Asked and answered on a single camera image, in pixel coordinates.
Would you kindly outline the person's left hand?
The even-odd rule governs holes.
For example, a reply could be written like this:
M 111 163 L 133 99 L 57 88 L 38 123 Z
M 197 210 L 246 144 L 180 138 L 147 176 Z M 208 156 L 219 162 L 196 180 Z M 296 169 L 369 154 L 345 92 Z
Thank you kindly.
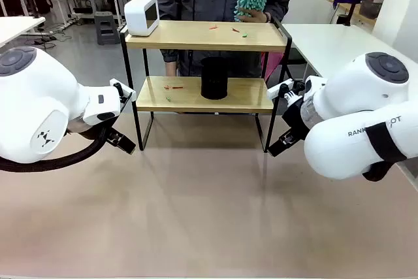
M 237 19 L 245 23 L 270 23 L 271 16 L 260 10 L 238 8 Z

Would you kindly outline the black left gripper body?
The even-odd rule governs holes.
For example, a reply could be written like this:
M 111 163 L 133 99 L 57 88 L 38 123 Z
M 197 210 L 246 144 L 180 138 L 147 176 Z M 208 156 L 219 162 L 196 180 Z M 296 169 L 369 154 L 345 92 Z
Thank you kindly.
M 68 122 L 67 132 L 77 133 L 85 139 L 100 142 L 102 126 L 100 124 L 88 125 L 82 118 L 77 118 Z

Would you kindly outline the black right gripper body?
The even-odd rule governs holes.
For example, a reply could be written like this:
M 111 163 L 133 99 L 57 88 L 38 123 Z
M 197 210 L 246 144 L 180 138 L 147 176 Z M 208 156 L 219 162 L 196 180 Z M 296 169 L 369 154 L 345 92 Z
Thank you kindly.
M 286 95 L 287 110 L 282 115 L 285 123 L 290 129 L 281 136 L 283 144 L 294 144 L 300 140 L 305 140 L 310 129 L 304 123 L 300 110 L 303 104 L 301 96 Z

